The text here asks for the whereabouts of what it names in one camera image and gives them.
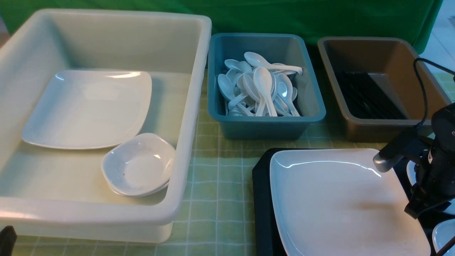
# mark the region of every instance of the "white plastic tub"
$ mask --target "white plastic tub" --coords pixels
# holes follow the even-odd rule
[[[211,26],[204,16],[170,13],[35,13],[0,51],[0,226],[30,236],[165,241],[185,190]],[[120,197],[101,173],[109,148],[58,150],[21,141],[47,83],[65,69],[150,73],[142,132],[176,147],[167,190]]]

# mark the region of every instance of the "blue plastic tray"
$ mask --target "blue plastic tray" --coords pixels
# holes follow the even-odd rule
[[[294,104],[302,117],[231,117],[226,115],[217,76],[225,73],[224,60],[244,60],[247,51],[264,56],[270,63],[303,68],[303,75],[291,77],[298,89]],[[208,113],[219,122],[229,139],[297,139],[308,125],[324,119],[326,110],[318,81],[303,39],[287,34],[220,33],[212,36],[208,54]]]

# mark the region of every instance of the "black handle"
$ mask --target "black handle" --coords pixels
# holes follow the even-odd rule
[[[13,226],[6,226],[0,232],[0,256],[11,256],[17,235]]]

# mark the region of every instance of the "white dish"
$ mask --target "white dish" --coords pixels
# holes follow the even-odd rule
[[[47,85],[22,139],[47,148],[116,146],[139,133],[151,96],[146,72],[62,71]]]
[[[435,247],[435,251],[439,252],[443,246],[447,242],[455,236],[455,219],[454,220],[446,220],[438,225],[433,229],[432,240],[433,246]],[[455,249],[451,248],[448,250],[444,256],[455,256]]]
[[[118,195],[139,197],[166,187],[175,149],[154,133],[137,135],[106,154],[101,163],[109,187]]]
[[[273,209],[289,256],[430,255],[394,171],[375,149],[291,150],[270,162]]]
[[[406,173],[408,175],[408,179],[411,185],[414,185],[417,182],[415,179],[414,166],[415,163],[412,161],[409,161],[408,164],[406,165]],[[444,212],[450,215],[455,215],[455,200],[451,200],[450,202],[451,204],[449,205],[449,207],[447,207],[447,209],[444,210]]]

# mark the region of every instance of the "black cable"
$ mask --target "black cable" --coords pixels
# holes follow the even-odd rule
[[[415,72],[415,75],[417,76],[417,80],[419,81],[419,84],[420,84],[420,88],[422,88],[422,95],[424,97],[424,108],[425,108],[425,113],[424,113],[424,117],[422,118],[422,121],[420,121],[420,123],[418,123],[415,127],[418,129],[420,128],[420,126],[422,126],[425,122],[425,120],[427,119],[428,117],[428,100],[427,100],[427,96],[426,96],[426,90],[425,90],[425,86],[424,86],[424,82],[422,81],[422,78],[420,77],[420,74],[419,74],[419,69],[417,68],[417,62],[419,61],[422,61],[422,62],[425,62],[425,63],[428,63],[440,70],[443,70],[451,75],[454,76],[454,82],[455,82],[455,71],[452,71],[446,67],[443,67],[439,64],[436,64],[430,60],[427,60],[427,59],[424,59],[424,58],[416,58],[414,60],[414,63],[413,63],[413,67],[414,67],[414,72]]]
[[[435,256],[443,256],[448,250],[450,250],[452,248],[452,246],[455,245],[455,236],[452,237],[452,239],[450,241],[448,241],[445,246],[443,246],[441,248],[441,250],[439,250],[439,252],[437,252],[435,254]]]

